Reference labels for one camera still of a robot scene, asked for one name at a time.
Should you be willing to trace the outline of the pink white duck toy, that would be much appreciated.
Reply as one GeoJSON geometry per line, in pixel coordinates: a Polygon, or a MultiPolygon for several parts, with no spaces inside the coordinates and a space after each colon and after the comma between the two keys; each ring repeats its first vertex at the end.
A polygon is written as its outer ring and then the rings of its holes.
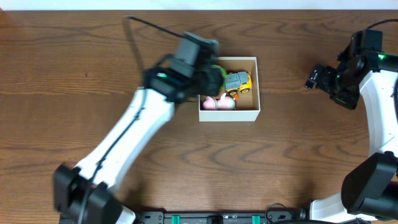
{"type": "Polygon", "coordinates": [[[236,101],[227,93],[223,93],[219,99],[207,96],[202,104],[204,110],[209,111],[231,111],[236,108],[236,101]]]}

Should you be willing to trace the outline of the green numbered dice ball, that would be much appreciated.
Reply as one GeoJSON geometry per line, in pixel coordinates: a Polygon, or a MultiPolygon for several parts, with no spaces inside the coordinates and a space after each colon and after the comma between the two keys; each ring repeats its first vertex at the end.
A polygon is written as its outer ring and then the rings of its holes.
{"type": "Polygon", "coordinates": [[[226,79],[228,77],[228,74],[227,74],[226,70],[223,67],[219,66],[219,65],[212,65],[212,67],[213,68],[217,68],[221,72],[221,76],[223,77],[223,86],[225,86],[225,81],[226,81],[226,79]]]}

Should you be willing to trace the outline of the yellow grey toy truck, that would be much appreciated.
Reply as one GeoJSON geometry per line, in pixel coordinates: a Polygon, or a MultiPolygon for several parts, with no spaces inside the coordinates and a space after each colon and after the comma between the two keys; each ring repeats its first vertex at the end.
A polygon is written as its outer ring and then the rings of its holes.
{"type": "Polygon", "coordinates": [[[225,90],[229,96],[238,93],[248,93],[252,89],[252,80],[249,72],[229,73],[226,76],[225,90]]]}

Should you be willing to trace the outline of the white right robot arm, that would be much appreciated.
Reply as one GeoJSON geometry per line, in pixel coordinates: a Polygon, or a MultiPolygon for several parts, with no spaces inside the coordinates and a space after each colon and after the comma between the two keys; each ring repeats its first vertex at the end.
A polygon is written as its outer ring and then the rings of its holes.
{"type": "Polygon", "coordinates": [[[397,56],[366,52],[341,59],[337,69],[318,65],[306,84],[313,86],[352,110],[363,99],[369,157],[345,177],[339,193],[310,204],[309,219],[397,219],[397,56]]]}

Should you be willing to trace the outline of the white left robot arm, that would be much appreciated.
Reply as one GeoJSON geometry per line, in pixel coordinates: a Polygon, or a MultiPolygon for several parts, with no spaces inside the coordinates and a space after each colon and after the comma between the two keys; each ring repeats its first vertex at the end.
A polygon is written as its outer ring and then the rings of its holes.
{"type": "Polygon", "coordinates": [[[137,215],[114,195],[152,136],[190,95],[217,95],[226,76],[218,65],[144,70],[142,86],[112,130],[74,168],[53,174],[60,223],[134,223],[137,215]]]}

